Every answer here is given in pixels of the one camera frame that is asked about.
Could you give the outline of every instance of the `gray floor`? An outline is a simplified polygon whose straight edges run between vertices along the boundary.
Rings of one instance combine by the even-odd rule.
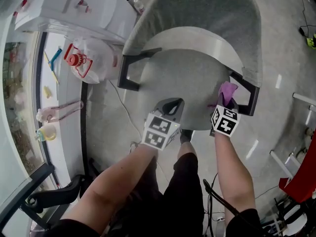
[[[270,150],[274,150],[285,162],[290,152],[301,148],[305,128],[314,128],[316,125],[316,113],[310,114],[307,123],[309,106],[292,98],[293,92],[296,92],[316,99],[316,50],[307,47],[305,39],[298,33],[298,27],[304,24],[301,0],[256,1],[262,17],[263,84],[255,115],[242,117],[232,136],[232,143],[251,173],[255,195],[258,196],[276,186],[280,177],[285,177],[269,155]],[[304,3],[308,23],[316,25],[316,13],[313,10],[316,8],[315,3],[307,0],[304,0]],[[214,36],[204,44],[213,45],[212,38],[214,39]],[[226,60],[229,65],[238,67],[240,61],[238,58],[232,59],[233,52],[232,56],[229,56],[226,52],[229,46],[224,46],[217,58],[223,63]],[[131,78],[139,79],[145,63],[143,60],[133,64]],[[143,120],[137,116],[137,93],[122,89],[118,91],[136,126],[142,130]],[[248,97],[242,88],[237,90],[237,102],[244,102]],[[88,153],[105,169],[127,155],[130,142],[138,142],[139,136],[129,123],[126,112],[109,82],[89,87],[87,108]],[[195,132],[192,144],[199,158],[200,179],[211,181],[217,169],[214,138],[208,135],[209,131]],[[161,192],[164,192],[173,175],[172,167],[179,146],[179,139],[176,138],[159,154],[157,179]],[[218,180],[215,182],[215,191],[220,194]],[[206,206],[205,191],[203,195]],[[273,198],[280,195],[282,191],[276,188],[256,199],[261,218],[269,213],[274,203]],[[214,203],[213,212],[223,212],[223,207],[217,202]],[[218,216],[224,214],[214,214],[213,218]]]

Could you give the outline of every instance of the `gray chair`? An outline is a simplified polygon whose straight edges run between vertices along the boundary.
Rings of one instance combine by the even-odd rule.
[[[155,35],[176,27],[198,27],[225,39],[242,61],[242,75],[185,46],[143,50]],[[129,65],[144,58],[149,60],[140,83],[127,79]],[[239,113],[252,116],[262,83],[261,18],[254,0],[151,0],[123,49],[118,87],[139,92],[139,115],[144,119],[158,101],[181,97],[182,128],[209,130],[213,110],[207,105],[216,103],[219,87],[229,76],[250,92],[248,105],[239,105]]]

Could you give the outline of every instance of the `black shorts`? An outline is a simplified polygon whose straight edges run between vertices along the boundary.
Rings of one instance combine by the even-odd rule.
[[[156,167],[154,159],[127,199],[124,208],[113,218],[109,237],[202,236],[204,208],[197,157],[188,153],[178,159],[164,195],[158,191]],[[260,227],[256,210],[246,210],[241,215],[251,224]],[[81,236],[98,236],[94,230],[73,220],[60,220],[45,236],[76,233]],[[226,236],[235,235],[260,236],[240,217],[233,218],[227,227]]]

